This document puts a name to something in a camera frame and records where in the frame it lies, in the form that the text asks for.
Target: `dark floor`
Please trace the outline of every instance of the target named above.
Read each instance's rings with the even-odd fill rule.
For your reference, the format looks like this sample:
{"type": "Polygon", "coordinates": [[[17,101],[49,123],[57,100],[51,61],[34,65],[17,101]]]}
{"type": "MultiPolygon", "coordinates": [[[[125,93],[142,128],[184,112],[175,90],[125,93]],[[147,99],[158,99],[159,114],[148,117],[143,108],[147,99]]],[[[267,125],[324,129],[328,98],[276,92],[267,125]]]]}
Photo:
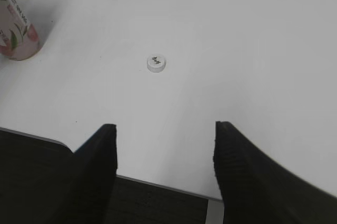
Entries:
{"type": "MultiPolygon", "coordinates": [[[[0,196],[52,171],[65,146],[0,130],[0,196]]],[[[126,179],[115,181],[106,224],[204,224],[208,201],[126,179]]]]}

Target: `table surface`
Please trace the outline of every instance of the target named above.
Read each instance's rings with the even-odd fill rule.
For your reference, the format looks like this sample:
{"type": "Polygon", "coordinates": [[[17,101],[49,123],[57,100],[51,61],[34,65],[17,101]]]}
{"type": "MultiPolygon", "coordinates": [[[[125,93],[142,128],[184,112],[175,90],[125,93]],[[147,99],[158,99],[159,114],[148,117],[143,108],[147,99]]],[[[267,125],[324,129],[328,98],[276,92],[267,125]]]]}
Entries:
{"type": "Polygon", "coordinates": [[[230,121],[337,195],[335,0],[18,1],[44,46],[0,59],[0,127],[76,150],[113,123],[119,175],[220,198],[215,122],[230,121]]]}

